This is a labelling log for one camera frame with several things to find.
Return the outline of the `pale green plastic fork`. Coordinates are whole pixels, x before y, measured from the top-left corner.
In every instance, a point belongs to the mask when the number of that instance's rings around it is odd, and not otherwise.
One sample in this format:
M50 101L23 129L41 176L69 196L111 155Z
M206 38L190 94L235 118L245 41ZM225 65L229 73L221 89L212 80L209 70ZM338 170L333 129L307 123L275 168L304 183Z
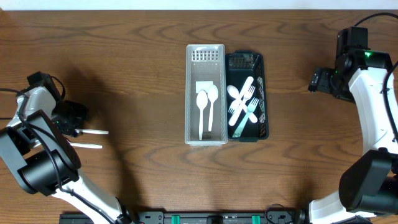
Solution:
M251 102L248 104L247 113L245 114L244 118L241 120L240 124L236 128L235 132L233 133L234 138L239 138L243 132L243 129L249 119L249 116L253 114L255 111L257 104L259 102L258 98L253 98Z

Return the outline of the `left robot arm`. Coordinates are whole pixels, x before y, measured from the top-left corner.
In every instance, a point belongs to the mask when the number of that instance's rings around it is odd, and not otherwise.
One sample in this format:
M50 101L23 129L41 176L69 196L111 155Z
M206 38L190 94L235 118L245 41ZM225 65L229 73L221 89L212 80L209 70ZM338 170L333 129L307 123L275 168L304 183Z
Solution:
M16 113L1 130L1 159L20 187L29 194L62 199L93 223L132 223L119 199L84 174L67 139L77 136L87 108L64 100L56 88L44 85L16 94Z

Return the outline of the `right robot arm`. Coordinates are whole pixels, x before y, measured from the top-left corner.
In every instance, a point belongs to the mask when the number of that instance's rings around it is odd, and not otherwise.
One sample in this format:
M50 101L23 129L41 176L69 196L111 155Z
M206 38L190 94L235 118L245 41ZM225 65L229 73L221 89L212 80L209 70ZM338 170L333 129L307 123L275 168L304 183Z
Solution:
M335 68L316 71L309 91L353 102L363 135L363 155L343 173L338 190L310 202L310 223L347 223L397 214L397 100L389 54L350 49Z

